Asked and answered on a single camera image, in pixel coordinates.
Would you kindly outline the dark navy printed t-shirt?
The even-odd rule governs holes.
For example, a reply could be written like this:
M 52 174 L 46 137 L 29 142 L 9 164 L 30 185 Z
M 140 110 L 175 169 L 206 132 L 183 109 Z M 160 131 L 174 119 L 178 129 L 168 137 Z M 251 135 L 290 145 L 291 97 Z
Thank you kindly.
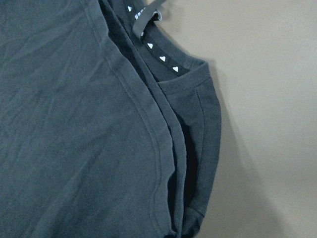
M 193 238 L 219 158 L 206 61 L 162 1 L 0 3 L 0 235 Z

